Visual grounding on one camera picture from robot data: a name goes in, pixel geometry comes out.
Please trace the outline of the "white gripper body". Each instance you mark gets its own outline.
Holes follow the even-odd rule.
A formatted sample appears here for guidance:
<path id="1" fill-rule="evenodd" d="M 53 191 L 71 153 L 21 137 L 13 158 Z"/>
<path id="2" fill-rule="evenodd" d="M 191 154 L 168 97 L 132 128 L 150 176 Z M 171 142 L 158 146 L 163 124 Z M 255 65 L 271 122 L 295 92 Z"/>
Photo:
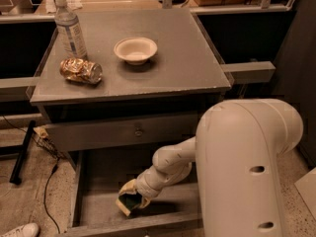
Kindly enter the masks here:
<path id="1" fill-rule="evenodd" d="M 140 174 L 136 179 L 135 186 L 137 191 L 148 199 L 157 198 L 163 189 L 161 179 L 152 173 Z"/>

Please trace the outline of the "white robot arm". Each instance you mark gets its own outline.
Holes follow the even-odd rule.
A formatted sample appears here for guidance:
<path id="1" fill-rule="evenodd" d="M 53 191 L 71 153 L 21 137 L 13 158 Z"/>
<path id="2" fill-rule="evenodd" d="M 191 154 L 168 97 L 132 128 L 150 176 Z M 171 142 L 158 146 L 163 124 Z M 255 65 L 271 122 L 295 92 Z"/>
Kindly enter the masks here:
<path id="1" fill-rule="evenodd" d="M 284 101 L 221 102 L 194 137 L 159 148 L 152 166 L 120 189 L 117 206 L 126 215 L 146 207 L 196 166 L 205 237 L 287 237 L 277 155 L 302 134 L 300 114 Z"/>

